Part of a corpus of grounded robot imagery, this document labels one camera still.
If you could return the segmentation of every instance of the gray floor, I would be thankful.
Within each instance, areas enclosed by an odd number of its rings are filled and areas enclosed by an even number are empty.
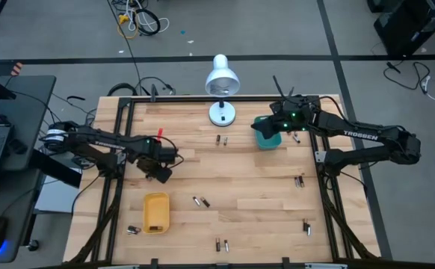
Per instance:
[[[130,41],[135,56],[214,55],[329,55],[330,50],[316,0],[150,0],[150,10],[168,17],[170,28],[156,37]],[[340,55],[385,54],[372,24],[377,15],[365,0],[324,0]],[[435,54],[435,35],[423,45]],[[114,58],[129,57],[126,43],[104,1],[9,1],[0,16],[0,59]],[[435,61],[431,94],[435,95]],[[271,76],[283,89],[295,93],[340,93],[331,61],[232,61],[241,79],[242,94],[276,93]],[[388,82],[382,71],[386,62],[342,62],[351,99],[359,120],[401,124],[422,140],[422,160],[414,166],[388,162],[371,169],[394,259],[435,262],[435,102],[420,90],[411,91]],[[204,94],[210,62],[138,64],[141,76],[157,75],[172,84],[178,94]],[[411,63],[394,75],[415,84]],[[132,64],[25,65],[23,75],[56,75],[55,93],[80,95],[76,104],[96,107],[100,96],[119,83],[137,83]],[[50,107],[62,120],[83,122],[84,114],[52,97]],[[20,251],[16,264],[0,268],[32,268],[61,261],[69,220],[52,215],[63,225],[37,221],[36,230],[49,229],[43,248]],[[39,264],[33,258],[40,257]]]

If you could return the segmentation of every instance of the wooden table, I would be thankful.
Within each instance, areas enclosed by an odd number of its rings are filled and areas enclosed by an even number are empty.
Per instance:
[[[99,100],[95,128],[113,131],[118,99]],[[337,114],[332,102],[321,101],[325,111]],[[301,143],[297,144],[282,133],[278,149],[257,148],[250,124],[255,117],[271,113],[269,103],[234,102],[236,120],[225,128],[209,121],[211,102],[136,104],[132,135],[156,135],[163,128],[163,135],[179,147],[185,162],[173,169],[164,185],[148,182],[136,166],[126,165],[113,264],[146,265],[152,258],[160,264],[280,263],[282,257],[291,262],[332,261],[309,134],[299,132]],[[221,136],[219,146],[216,135]],[[222,143],[225,137],[227,146]],[[330,145],[353,149],[348,137],[332,137]],[[343,171],[360,177],[357,167]],[[85,172],[80,188],[96,175],[96,170]],[[295,187],[297,175],[303,176],[305,188]],[[380,255],[362,185],[347,176],[339,176],[338,181],[349,227],[373,254]],[[78,199],[64,261],[79,251],[95,229],[102,186],[103,179],[99,179]],[[127,235],[129,225],[142,225],[144,196],[157,191],[170,195],[169,230],[162,235]],[[205,197],[211,207],[198,207],[192,197]],[[312,225],[311,236],[303,231],[304,218]],[[342,237],[334,226],[344,257]],[[104,258],[107,231],[102,238],[100,258]],[[221,239],[219,253],[216,238]],[[223,249],[225,239],[228,253]]]

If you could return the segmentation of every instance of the white desk lamp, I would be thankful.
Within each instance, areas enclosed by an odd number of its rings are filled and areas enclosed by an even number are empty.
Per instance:
[[[216,55],[213,64],[214,69],[206,79],[206,92],[220,100],[210,107],[209,119],[216,126],[224,127],[234,122],[235,109],[223,98],[237,93],[241,84],[238,76],[229,69],[226,56]]]

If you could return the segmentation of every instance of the yellow plastic container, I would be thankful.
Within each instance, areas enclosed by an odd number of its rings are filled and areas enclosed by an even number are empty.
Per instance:
[[[170,228],[170,197],[152,193],[144,197],[143,232],[161,234]]]

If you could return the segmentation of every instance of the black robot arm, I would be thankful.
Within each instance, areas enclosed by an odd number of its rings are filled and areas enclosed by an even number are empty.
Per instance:
[[[396,164],[415,164],[420,159],[420,140],[400,126],[378,126],[351,122],[336,114],[322,111],[318,101],[329,96],[288,96],[272,103],[273,112],[265,120],[251,127],[268,139],[278,132],[306,131],[322,137],[344,135],[380,142],[382,146],[343,152],[329,149],[315,152],[317,162],[324,164],[324,172],[338,176],[342,168],[374,161],[392,161]]]
[[[74,122],[52,124],[47,135],[42,139],[45,147],[53,152],[71,152],[86,158],[96,164],[99,173],[115,177],[119,164],[124,161],[119,155],[112,152],[101,152],[91,145],[106,146],[121,150],[126,160],[132,164],[137,161],[137,167],[147,177],[156,178],[165,183],[171,176],[169,164],[174,164],[178,157],[178,149],[163,147],[161,141],[153,136],[137,135],[134,137],[122,136],[93,129],[89,126],[79,126]]]

